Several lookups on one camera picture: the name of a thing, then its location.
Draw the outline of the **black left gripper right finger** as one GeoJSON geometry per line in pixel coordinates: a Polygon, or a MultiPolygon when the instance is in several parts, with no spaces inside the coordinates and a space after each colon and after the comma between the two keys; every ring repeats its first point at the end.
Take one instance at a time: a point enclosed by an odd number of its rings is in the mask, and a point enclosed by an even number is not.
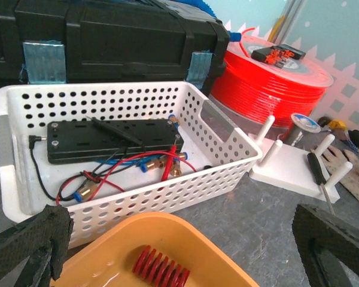
{"type": "Polygon", "coordinates": [[[311,286],[351,286],[347,266],[359,277],[359,229],[309,204],[298,204],[292,223],[311,286]]]}

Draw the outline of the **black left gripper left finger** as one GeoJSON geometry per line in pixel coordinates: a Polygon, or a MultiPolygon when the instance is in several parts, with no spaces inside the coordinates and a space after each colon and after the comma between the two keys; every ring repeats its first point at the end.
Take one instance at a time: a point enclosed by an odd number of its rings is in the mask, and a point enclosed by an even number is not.
{"type": "Polygon", "coordinates": [[[49,286],[62,272],[74,220],[67,208],[46,205],[42,212],[0,233],[0,280],[23,260],[15,286],[49,286]]]}

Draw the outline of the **large red spring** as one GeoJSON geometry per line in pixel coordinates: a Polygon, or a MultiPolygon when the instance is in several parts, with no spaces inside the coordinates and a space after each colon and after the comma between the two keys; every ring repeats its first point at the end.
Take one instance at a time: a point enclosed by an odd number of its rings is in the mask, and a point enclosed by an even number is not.
{"type": "Polygon", "coordinates": [[[139,254],[132,273],[150,286],[184,287],[190,270],[146,245],[139,254]]]}

